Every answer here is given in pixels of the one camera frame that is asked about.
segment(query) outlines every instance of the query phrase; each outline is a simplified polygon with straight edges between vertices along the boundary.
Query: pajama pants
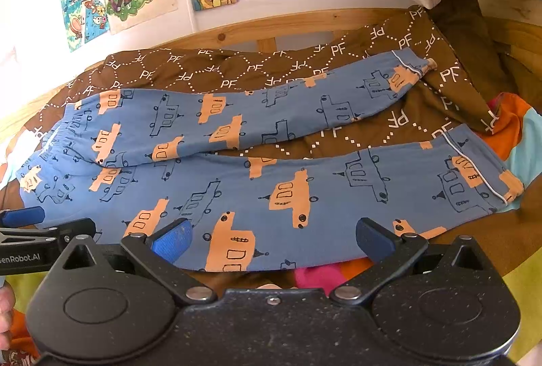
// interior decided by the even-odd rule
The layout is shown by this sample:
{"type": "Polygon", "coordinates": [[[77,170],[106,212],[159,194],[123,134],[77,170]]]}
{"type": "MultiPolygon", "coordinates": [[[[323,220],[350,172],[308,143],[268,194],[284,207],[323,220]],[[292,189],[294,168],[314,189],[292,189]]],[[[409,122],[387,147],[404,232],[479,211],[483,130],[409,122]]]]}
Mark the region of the pajama pants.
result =
{"type": "Polygon", "coordinates": [[[191,270],[273,270],[363,257],[362,217],[397,234],[435,235],[491,214],[522,185],[467,126],[433,141],[345,156],[217,156],[333,128],[400,98],[429,61],[385,53],[248,93],[114,89],[66,107],[18,172],[42,227],[90,217],[100,243],[147,235],[178,218],[191,270]]]}

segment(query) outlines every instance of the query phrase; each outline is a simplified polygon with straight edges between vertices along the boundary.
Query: white wall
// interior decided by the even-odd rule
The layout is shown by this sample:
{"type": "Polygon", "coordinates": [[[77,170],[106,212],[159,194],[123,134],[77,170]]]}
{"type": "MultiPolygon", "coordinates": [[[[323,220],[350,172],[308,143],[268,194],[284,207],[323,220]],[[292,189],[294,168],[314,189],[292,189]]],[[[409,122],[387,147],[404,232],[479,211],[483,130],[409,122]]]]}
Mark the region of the white wall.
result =
{"type": "MultiPolygon", "coordinates": [[[[196,13],[199,29],[259,17],[314,9],[407,7],[409,0],[240,0],[237,4],[196,13]]],[[[48,89],[69,81],[106,55],[166,42],[191,32],[191,4],[114,36],[102,35],[70,53],[60,0],[0,0],[0,118],[48,89]],[[17,67],[2,68],[15,47],[17,67]],[[17,70],[15,80],[13,71],[17,70]]]]}

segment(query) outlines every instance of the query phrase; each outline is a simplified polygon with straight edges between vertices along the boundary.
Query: wooden bed frame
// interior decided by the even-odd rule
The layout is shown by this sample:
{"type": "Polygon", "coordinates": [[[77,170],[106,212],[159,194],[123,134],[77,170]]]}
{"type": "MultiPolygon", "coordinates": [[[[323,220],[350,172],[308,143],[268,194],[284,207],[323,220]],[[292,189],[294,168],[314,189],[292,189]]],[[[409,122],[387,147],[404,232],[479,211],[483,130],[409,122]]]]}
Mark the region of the wooden bed frame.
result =
{"type": "MultiPolygon", "coordinates": [[[[505,45],[512,57],[542,77],[542,0],[479,0],[479,3],[492,39],[505,45]]],[[[227,48],[256,41],[259,52],[272,53],[276,51],[276,37],[329,31],[338,38],[352,29],[378,23],[404,11],[402,8],[344,8],[265,17],[208,29],[158,47],[227,48]]],[[[0,120],[0,142],[15,134],[63,86],[51,89],[0,120]]]]}

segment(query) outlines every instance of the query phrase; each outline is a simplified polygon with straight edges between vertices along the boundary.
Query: human hand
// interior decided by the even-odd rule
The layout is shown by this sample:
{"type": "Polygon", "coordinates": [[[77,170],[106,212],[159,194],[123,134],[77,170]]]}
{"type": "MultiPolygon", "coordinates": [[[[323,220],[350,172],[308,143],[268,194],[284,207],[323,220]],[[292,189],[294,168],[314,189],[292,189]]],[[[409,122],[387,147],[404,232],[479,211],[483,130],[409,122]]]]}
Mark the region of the human hand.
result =
{"type": "Polygon", "coordinates": [[[0,350],[6,351],[12,342],[10,328],[13,322],[15,293],[7,282],[0,288],[0,350]]]}

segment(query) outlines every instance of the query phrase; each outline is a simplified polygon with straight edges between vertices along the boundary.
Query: brown bedsheet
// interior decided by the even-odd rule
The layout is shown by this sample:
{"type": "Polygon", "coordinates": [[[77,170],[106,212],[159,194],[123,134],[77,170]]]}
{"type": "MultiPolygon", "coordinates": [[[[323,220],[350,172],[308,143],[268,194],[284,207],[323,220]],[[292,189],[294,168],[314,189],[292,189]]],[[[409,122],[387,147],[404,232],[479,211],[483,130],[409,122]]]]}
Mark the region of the brown bedsheet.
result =
{"type": "MultiPolygon", "coordinates": [[[[264,54],[159,48],[117,53],[108,56],[104,65],[81,74],[61,89],[25,127],[45,132],[61,119],[67,103],[107,89],[221,93],[261,89],[407,46],[420,57],[433,58],[438,68],[389,109],[340,129],[277,146],[262,145],[226,153],[280,159],[337,156],[368,146],[431,140],[440,131],[464,122],[472,130],[487,134],[495,117],[486,101],[502,91],[521,95],[523,89],[521,96],[538,106],[536,96],[542,95],[537,94],[537,89],[542,90],[540,81],[521,85],[514,75],[516,72],[523,76],[518,66],[512,72],[507,69],[510,65],[503,67],[476,0],[443,0],[431,15],[435,23],[425,10],[413,7],[381,25],[365,27],[330,44],[299,51],[264,54]]],[[[458,234],[471,234],[501,275],[507,274],[542,246],[542,232],[537,224],[539,187],[542,190],[542,180],[537,179],[527,188],[521,209],[464,224],[436,239],[449,242],[458,234]]],[[[17,181],[3,190],[2,208],[22,206],[18,190],[17,181]]],[[[289,274],[193,273],[218,290],[225,286],[258,286],[268,280],[288,287],[292,285],[289,274]]]]}

